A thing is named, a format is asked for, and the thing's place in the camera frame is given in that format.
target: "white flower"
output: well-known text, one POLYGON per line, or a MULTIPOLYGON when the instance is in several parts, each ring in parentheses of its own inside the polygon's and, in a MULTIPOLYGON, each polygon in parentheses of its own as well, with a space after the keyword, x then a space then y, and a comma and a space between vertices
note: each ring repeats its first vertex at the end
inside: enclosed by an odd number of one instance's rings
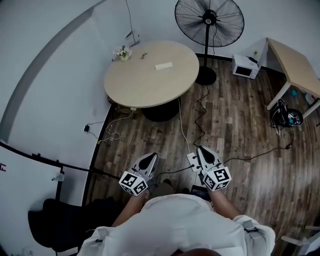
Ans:
POLYGON ((115 56, 124 56, 126 54, 129 55, 129 57, 132 55, 132 50, 129 49, 129 47, 123 45, 122 47, 118 47, 115 50, 112 51, 112 54, 115 56))

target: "small vase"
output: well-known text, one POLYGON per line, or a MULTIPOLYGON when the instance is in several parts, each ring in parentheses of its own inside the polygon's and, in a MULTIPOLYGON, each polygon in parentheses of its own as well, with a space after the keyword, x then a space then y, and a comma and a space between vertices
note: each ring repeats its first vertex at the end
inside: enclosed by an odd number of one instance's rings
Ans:
POLYGON ((122 61, 122 62, 125 62, 126 60, 129 60, 129 58, 130 58, 130 56, 129 56, 129 54, 126 54, 126 55, 124 55, 124 56, 119 56, 120 57, 120 60, 122 61))

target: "fan base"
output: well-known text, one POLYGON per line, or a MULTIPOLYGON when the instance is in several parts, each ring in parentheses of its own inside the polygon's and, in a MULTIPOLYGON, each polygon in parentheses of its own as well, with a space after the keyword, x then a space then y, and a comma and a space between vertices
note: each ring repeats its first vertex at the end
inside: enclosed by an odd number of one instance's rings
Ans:
POLYGON ((217 79, 216 72, 207 66, 199 67, 199 73, 195 82, 202 86, 212 85, 217 79))

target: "desk leg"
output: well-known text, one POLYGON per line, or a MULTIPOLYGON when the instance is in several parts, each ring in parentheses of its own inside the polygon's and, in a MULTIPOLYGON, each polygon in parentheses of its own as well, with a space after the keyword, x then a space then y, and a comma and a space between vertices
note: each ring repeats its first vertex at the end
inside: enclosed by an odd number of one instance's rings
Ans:
POLYGON ((270 102, 270 104, 266 107, 267 110, 272 109, 272 107, 281 99, 281 97, 285 94, 285 92, 289 89, 290 83, 287 81, 285 82, 284 86, 278 92, 278 94, 274 97, 274 99, 270 102))
POLYGON ((312 107, 310 107, 304 114, 303 119, 305 119, 307 116, 309 116, 314 110, 316 110, 317 107, 320 106, 320 100, 318 100, 317 103, 315 103, 312 107))

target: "table base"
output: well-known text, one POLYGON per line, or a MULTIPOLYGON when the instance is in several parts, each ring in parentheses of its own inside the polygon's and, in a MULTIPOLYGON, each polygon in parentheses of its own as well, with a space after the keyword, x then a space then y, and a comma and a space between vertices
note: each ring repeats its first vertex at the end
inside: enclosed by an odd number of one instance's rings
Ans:
POLYGON ((165 104, 159 106, 145 107, 142 108, 142 113, 146 118, 154 122, 164 122, 173 118, 177 113, 179 113, 179 102, 175 98, 165 104))

